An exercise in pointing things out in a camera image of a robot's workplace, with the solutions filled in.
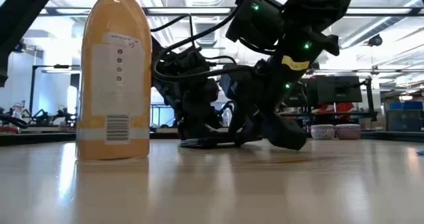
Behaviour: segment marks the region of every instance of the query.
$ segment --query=bottle label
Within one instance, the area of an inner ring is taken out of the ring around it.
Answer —
[[[91,114],[141,116],[143,107],[144,51],[140,41],[106,34],[96,44],[91,61]]]

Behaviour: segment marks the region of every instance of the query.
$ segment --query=pink bowl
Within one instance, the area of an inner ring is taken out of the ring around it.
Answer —
[[[360,125],[336,125],[336,135],[341,140],[358,140],[360,139]]]
[[[335,129],[334,125],[313,125],[311,127],[312,138],[317,140],[331,140],[334,139]]]

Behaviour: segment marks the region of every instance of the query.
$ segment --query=yellow bottle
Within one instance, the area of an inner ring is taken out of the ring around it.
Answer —
[[[135,0],[99,0],[85,25],[79,160],[146,157],[152,41]]]

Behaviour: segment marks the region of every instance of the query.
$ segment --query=barcode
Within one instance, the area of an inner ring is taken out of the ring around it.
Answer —
[[[106,141],[128,142],[130,117],[128,115],[108,115],[106,122]]]

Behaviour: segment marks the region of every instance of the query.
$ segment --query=computer monitor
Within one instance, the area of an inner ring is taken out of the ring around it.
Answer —
[[[317,103],[362,102],[358,76],[315,76],[308,88]]]
[[[307,106],[307,102],[305,100],[306,97],[303,96],[302,90],[305,87],[305,84],[307,82],[306,79],[301,79],[299,81],[301,84],[294,84],[290,94],[288,97],[284,100],[284,105],[286,107],[305,107]]]

